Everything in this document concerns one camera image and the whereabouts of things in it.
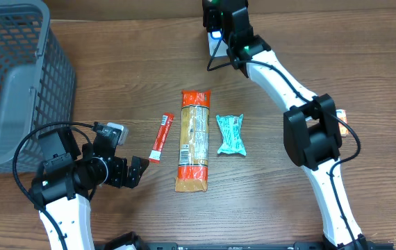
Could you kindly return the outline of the red stick sachet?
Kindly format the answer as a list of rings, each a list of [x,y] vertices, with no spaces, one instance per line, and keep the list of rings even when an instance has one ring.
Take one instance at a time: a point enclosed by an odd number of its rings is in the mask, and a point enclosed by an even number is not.
[[[174,120],[174,114],[168,112],[163,114],[160,123],[160,128],[158,130],[158,134],[156,136],[154,145],[149,155],[149,161],[151,163],[160,162],[160,156],[162,154],[162,150],[165,145],[165,141],[167,139],[173,120]]]

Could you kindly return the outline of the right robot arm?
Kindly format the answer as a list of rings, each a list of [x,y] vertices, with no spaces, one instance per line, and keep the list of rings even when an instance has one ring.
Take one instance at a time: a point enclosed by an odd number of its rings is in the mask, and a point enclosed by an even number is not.
[[[340,127],[334,100],[306,89],[254,33],[248,1],[203,1],[203,26],[227,45],[229,65],[262,87],[283,111],[283,144],[310,180],[323,223],[325,249],[369,249],[341,177]]]

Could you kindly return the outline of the red snack package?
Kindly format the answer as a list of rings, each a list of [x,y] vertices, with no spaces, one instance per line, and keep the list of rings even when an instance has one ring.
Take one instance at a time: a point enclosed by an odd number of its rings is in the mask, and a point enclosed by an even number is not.
[[[208,147],[211,91],[182,91],[177,192],[208,189]]]

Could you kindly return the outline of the white barcode scanner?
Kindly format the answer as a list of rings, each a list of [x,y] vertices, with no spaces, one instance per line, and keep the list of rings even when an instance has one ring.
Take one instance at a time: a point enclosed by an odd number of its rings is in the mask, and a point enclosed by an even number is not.
[[[208,33],[209,54],[216,58],[227,57],[228,46],[222,40],[222,31],[212,31]]]

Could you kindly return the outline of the grey plastic mesh basket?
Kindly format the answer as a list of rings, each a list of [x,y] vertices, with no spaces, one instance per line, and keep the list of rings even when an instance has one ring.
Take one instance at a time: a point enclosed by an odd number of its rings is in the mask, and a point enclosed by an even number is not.
[[[0,1],[0,173],[33,129],[72,119],[76,73],[43,1]]]

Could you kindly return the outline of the teal tissue packet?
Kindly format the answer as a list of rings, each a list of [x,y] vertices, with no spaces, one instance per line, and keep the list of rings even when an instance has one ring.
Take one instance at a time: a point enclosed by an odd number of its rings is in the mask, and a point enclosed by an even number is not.
[[[240,154],[246,156],[247,152],[241,138],[241,128],[244,115],[216,116],[217,125],[222,134],[222,145],[217,150],[218,154]]]

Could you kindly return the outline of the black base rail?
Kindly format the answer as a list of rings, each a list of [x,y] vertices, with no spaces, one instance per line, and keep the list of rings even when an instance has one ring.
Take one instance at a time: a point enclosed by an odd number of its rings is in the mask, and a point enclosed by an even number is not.
[[[148,242],[151,250],[318,250],[325,249],[321,242],[293,244],[177,244],[175,242]]]

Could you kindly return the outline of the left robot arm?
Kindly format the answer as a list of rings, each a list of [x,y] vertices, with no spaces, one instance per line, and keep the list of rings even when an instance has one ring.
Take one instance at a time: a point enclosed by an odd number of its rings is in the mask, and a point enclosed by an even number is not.
[[[52,249],[146,249],[134,232],[95,244],[91,231],[91,200],[100,185],[135,188],[149,160],[115,156],[126,127],[95,124],[96,137],[79,147],[74,127],[55,128],[39,136],[44,160],[32,181],[30,196],[40,206]]]

